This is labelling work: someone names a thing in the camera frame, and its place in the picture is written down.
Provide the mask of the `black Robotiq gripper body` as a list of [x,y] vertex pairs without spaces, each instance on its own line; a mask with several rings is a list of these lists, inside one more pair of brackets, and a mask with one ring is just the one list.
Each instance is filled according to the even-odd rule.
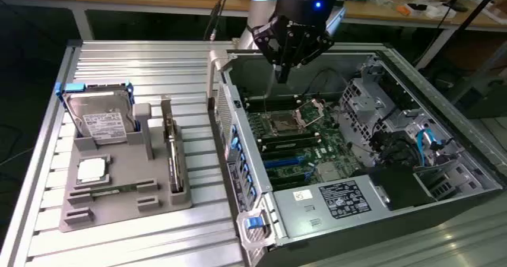
[[339,19],[342,5],[339,0],[276,0],[274,30],[283,32],[303,27],[323,32]]

